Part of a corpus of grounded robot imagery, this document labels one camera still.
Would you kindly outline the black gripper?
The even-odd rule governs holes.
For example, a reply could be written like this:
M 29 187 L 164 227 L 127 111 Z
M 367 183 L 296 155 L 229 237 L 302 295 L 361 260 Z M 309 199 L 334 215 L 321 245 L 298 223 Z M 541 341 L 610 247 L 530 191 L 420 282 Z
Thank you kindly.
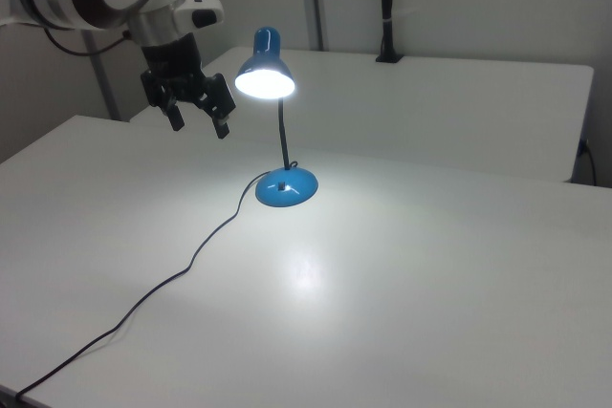
M 142 54 L 151 73 L 141 74 L 148 104 L 161 110 L 174 131 L 180 131 L 185 122 L 169 84 L 195 93 L 193 103 L 211 118 L 218 139 L 230 133 L 228 120 L 235 101 L 222 74 L 204 76 L 192 32 L 165 45 L 142 47 Z

